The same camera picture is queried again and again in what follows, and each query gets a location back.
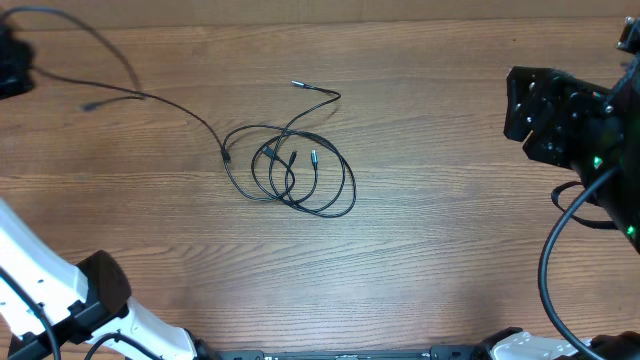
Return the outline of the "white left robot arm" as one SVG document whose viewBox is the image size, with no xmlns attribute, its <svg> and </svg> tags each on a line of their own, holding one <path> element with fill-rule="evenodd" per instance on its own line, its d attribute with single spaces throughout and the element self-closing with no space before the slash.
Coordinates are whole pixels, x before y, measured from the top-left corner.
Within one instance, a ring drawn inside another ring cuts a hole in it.
<svg viewBox="0 0 640 360">
<path fill-rule="evenodd" d="M 155 316 L 132 295 L 118 263 L 97 251 L 72 264 L 51 250 L 7 204 L 1 205 L 1 315 L 11 359 L 61 356 L 67 342 L 127 359 L 213 359 L 206 343 Z"/>
</svg>

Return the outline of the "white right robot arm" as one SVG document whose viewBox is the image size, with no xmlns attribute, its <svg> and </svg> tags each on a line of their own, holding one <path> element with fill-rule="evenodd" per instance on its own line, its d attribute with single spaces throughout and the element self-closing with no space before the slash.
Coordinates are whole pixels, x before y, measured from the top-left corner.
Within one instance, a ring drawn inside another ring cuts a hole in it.
<svg viewBox="0 0 640 360">
<path fill-rule="evenodd" d="M 476 335 L 507 326 L 555 333 L 538 297 L 537 266 L 558 217 L 548 193 L 571 175 L 528 160 L 518 143 L 503 136 L 506 76 L 516 65 L 554 67 L 609 87 L 628 61 L 614 48 L 618 31 L 619 23 L 609 18 L 518 19 L 494 21 L 475 36 L 487 115 L 468 163 L 476 240 L 455 287 Z M 620 234 L 570 224 L 549 272 L 554 304 L 578 335 L 638 329 L 639 258 Z"/>
</svg>

